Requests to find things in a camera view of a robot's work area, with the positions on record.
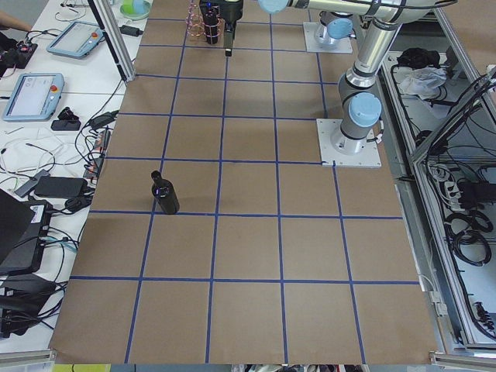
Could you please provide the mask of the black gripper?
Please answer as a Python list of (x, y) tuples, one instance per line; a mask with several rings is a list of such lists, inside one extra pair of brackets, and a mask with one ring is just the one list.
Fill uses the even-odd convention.
[(200, 0), (200, 6), (218, 6), (219, 15), (225, 20), (224, 50), (227, 57), (233, 54), (236, 24), (243, 17), (243, 0)]

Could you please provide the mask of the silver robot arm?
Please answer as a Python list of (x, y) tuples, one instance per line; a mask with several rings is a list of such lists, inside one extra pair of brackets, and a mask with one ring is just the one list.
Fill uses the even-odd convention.
[(372, 88), (385, 54), (404, 23), (414, 22), (435, 7), (434, 1), (260, 1), (269, 14), (293, 7), (370, 16), (371, 24), (353, 66), (340, 78), (343, 120), (331, 135), (340, 153), (361, 152), (370, 129), (381, 116), (382, 105)]
[[(213, 45), (223, 31), (223, 48), (230, 57), (236, 35), (236, 23), (243, 17), (243, 0), (200, 1), (199, 8), (206, 42)], [(352, 15), (345, 12), (321, 11), (318, 22), (304, 22), (305, 46), (313, 53), (351, 53)]]

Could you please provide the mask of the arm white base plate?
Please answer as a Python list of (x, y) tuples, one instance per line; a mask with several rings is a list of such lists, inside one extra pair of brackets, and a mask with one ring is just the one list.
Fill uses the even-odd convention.
[(350, 20), (337, 19), (327, 26), (320, 22), (304, 22), (303, 28), (307, 52), (345, 54), (353, 52), (350, 41), (353, 26)]
[(317, 133), (323, 167), (380, 168), (381, 159), (374, 131), (364, 139), (349, 139), (341, 131), (341, 119), (317, 119)]

